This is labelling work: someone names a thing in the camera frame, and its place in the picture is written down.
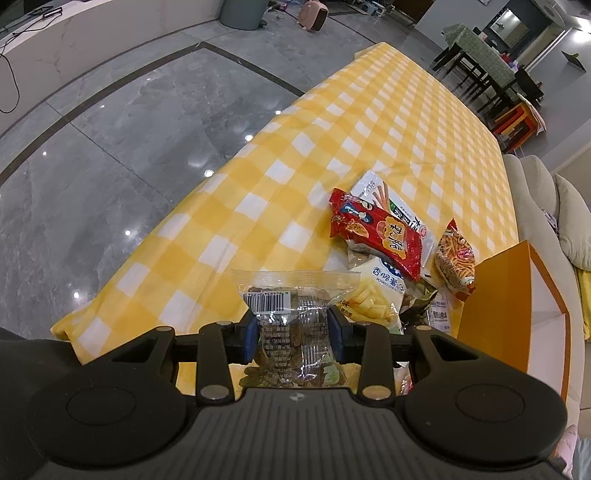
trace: red snack bag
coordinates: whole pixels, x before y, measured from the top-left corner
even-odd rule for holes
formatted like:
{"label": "red snack bag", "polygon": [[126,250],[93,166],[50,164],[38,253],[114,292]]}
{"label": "red snack bag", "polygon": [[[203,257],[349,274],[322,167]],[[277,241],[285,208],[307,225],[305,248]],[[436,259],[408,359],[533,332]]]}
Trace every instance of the red snack bag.
{"label": "red snack bag", "polygon": [[376,255],[417,281],[421,273],[421,235],[358,197],[334,189],[330,236],[340,235],[355,252]]}

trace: yellow checkered tablecloth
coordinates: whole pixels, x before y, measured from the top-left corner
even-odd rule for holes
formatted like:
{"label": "yellow checkered tablecloth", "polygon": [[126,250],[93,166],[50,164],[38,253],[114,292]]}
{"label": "yellow checkered tablecloth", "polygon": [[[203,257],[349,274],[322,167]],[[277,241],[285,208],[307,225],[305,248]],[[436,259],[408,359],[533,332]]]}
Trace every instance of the yellow checkered tablecloth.
{"label": "yellow checkered tablecloth", "polygon": [[[439,238],[456,218],[478,261],[518,241],[501,152],[460,100],[381,43],[276,116],[151,232],[102,291],[57,322],[86,363],[157,325],[238,321],[244,270],[346,269],[329,194],[378,172]],[[190,374],[179,387],[190,390]]]}

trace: gray trash can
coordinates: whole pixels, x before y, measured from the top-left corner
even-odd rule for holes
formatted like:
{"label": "gray trash can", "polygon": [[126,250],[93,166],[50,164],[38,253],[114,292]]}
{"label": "gray trash can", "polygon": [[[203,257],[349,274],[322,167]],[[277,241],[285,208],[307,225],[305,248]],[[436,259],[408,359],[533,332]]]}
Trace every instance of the gray trash can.
{"label": "gray trash can", "polygon": [[238,30],[256,30],[267,4],[268,0],[226,0],[220,22]]}

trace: barcode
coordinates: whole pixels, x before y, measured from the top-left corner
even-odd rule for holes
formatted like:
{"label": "barcode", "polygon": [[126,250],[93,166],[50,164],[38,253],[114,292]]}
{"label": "barcode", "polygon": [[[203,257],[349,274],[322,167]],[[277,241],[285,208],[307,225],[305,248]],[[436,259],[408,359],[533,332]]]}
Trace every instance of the barcode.
{"label": "barcode", "polygon": [[252,312],[285,313],[291,310],[291,299],[288,291],[256,291],[245,293],[242,298]]}

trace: french fries snack bag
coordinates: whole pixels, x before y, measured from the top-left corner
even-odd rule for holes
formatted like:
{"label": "french fries snack bag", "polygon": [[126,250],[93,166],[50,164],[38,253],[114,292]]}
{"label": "french fries snack bag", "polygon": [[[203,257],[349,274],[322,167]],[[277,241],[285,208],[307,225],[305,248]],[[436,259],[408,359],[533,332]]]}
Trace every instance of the french fries snack bag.
{"label": "french fries snack bag", "polygon": [[456,298],[466,301],[476,288],[476,259],[470,244],[457,231],[454,219],[439,240],[435,266]]}
{"label": "french fries snack bag", "polygon": [[351,271],[360,273],[359,286],[337,304],[340,311],[354,322],[379,323],[390,333],[402,333],[398,312],[405,287],[400,271],[378,257]]}

